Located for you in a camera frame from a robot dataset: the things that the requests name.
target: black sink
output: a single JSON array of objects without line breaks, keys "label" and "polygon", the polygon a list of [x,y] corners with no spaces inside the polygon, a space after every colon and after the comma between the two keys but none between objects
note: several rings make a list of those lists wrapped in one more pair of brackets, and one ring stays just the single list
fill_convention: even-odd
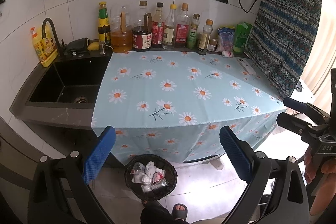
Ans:
[{"label": "black sink", "polygon": [[31,103],[93,108],[110,56],[54,62],[31,94]]}]

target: sandal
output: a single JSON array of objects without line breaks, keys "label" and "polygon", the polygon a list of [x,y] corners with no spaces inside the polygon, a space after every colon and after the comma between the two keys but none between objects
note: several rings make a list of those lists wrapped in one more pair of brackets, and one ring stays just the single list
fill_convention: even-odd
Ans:
[{"label": "sandal", "polygon": [[144,200],[142,200],[141,203],[145,208],[148,208],[148,207],[162,207],[162,205],[157,200],[156,201],[148,201],[146,204],[144,203]]},{"label": "sandal", "polygon": [[[177,210],[176,209],[177,205],[183,206],[185,208],[185,211]],[[183,219],[185,221],[187,219],[187,215],[188,215],[188,208],[187,208],[187,206],[185,206],[184,204],[181,204],[181,203],[175,204],[174,207],[173,207],[173,211],[172,211],[171,215],[173,216],[174,219],[180,218],[180,219]]]}]

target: patterned curtain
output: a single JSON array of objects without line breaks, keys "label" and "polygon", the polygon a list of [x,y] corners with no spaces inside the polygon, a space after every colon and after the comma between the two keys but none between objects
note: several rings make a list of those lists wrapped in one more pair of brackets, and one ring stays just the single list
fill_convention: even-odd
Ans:
[{"label": "patterned curtain", "polygon": [[319,27],[322,0],[262,0],[245,52],[282,97],[302,75]]}]

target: green and yellow bottle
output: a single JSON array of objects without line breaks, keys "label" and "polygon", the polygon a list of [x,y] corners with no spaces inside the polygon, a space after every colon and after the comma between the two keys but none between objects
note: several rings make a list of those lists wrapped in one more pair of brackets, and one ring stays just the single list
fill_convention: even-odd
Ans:
[{"label": "green and yellow bottle", "polygon": [[100,43],[111,46],[111,30],[109,16],[107,14],[106,2],[99,2],[98,33]]}]

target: red bottle label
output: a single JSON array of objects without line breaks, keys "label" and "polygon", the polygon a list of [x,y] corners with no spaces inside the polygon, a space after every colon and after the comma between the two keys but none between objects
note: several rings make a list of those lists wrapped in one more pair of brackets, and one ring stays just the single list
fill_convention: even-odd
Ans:
[{"label": "red bottle label", "polygon": [[146,49],[152,45],[152,33],[140,35],[133,33],[133,47],[137,49]]},{"label": "red bottle label", "polygon": [[164,22],[153,21],[153,25],[152,25],[152,44],[155,44],[155,45],[162,44],[164,26],[165,26]]},{"label": "red bottle label", "polygon": [[185,44],[188,34],[189,25],[178,24],[176,26],[176,39],[175,43]]}]

